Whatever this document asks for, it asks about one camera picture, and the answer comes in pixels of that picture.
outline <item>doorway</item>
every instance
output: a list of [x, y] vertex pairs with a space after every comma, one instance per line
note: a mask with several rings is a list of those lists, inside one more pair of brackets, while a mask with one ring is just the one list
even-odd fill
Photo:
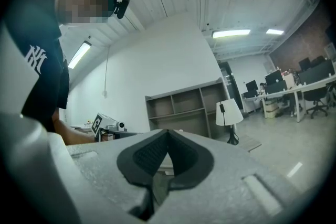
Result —
[[239, 109], [243, 109], [242, 100], [240, 98], [239, 90], [236, 84], [235, 77], [232, 74], [228, 62], [221, 62], [218, 64], [222, 72], [224, 82], [231, 98], [235, 99]]

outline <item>table lamp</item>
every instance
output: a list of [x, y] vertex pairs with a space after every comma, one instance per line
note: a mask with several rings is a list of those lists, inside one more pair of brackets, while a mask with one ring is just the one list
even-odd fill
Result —
[[228, 144], [237, 145], [239, 143], [239, 138], [237, 139], [235, 137], [233, 125], [242, 120], [243, 115], [241, 114], [235, 99], [224, 100], [216, 104], [216, 124], [218, 126], [230, 126], [230, 138], [227, 141]]

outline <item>white desk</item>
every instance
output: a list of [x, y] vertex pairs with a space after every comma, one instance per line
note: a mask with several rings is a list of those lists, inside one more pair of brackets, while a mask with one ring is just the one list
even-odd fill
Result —
[[[304, 115], [306, 114], [306, 102], [304, 99], [304, 92], [308, 92], [311, 90], [316, 90], [319, 88], [323, 88], [325, 87], [328, 83], [330, 82], [334, 82], [336, 81], [336, 75], [330, 76], [326, 79], [322, 79], [320, 81], [314, 82], [312, 84], [308, 84], [308, 85], [299, 85], [296, 87], [293, 87], [287, 91], [281, 91], [281, 92], [275, 92], [275, 93], [271, 93], [271, 94], [263, 94], [263, 95], [259, 95], [257, 97], [252, 97], [252, 98], [243, 98], [243, 102], [246, 101], [255, 101], [257, 99], [261, 99], [262, 100], [262, 105], [264, 107], [264, 114], [265, 114], [265, 118], [266, 118], [266, 106], [265, 106], [265, 98], [277, 98], [277, 97], [281, 97], [285, 94], [289, 94], [289, 93], [294, 93], [295, 96], [295, 103], [296, 103], [296, 111], [297, 111], [297, 122], [300, 122], [303, 118]], [[303, 113], [300, 113], [300, 108], [299, 108], [299, 98], [298, 98], [298, 92], [302, 93], [302, 99], [303, 99]]]

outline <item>floor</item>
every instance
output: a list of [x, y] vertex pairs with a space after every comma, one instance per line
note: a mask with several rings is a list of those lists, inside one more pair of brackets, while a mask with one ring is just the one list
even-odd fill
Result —
[[319, 112], [314, 119], [305, 116], [298, 123], [290, 115], [265, 119], [257, 111], [237, 124], [237, 134], [259, 140], [262, 145], [251, 156], [303, 193], [322, 182], [336, 150], [336, 108], [328, 114]]

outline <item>ceiling light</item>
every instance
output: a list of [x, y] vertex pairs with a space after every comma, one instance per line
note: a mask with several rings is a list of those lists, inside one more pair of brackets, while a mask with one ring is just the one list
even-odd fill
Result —
[[274, 34], [274, 35], [282, 35], [284, 33], [284, 31], [268, 29], [266, 33], [267, 34]]
[[76, 54], [71, 59], [70, 64], [68, 65], [68, 68], [71, 68], [71, 69], [75, 68], [79, 60], [84, 56], [85, 52], [87, 52], [90, 48], [91, 48], [91, 44], [88, 43], [87, 41], [84, 41], [82, 46], [80, 46]]
[[250, 31], [251, 31], [250, 29], [245, 29], [245, 30], [228, 30], [228, 31], [214, 31], [214, 32], [212, 32], [212, 38], [248, 35], [250, 33]]

